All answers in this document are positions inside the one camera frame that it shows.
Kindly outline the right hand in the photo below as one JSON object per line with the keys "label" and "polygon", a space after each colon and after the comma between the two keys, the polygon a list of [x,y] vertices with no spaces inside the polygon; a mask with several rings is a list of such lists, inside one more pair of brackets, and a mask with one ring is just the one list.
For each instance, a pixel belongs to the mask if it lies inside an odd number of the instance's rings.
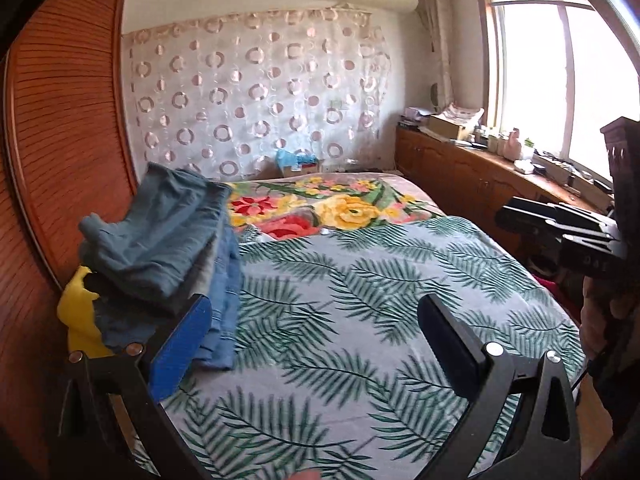
{"label": "right hand", "polygon": [[613,285],[586,276],[582,282],[584,304],[580,310],[579,337],[582,350],[589,361],[593,361],[605,348],[608,324],[626,316],[622,292]]}

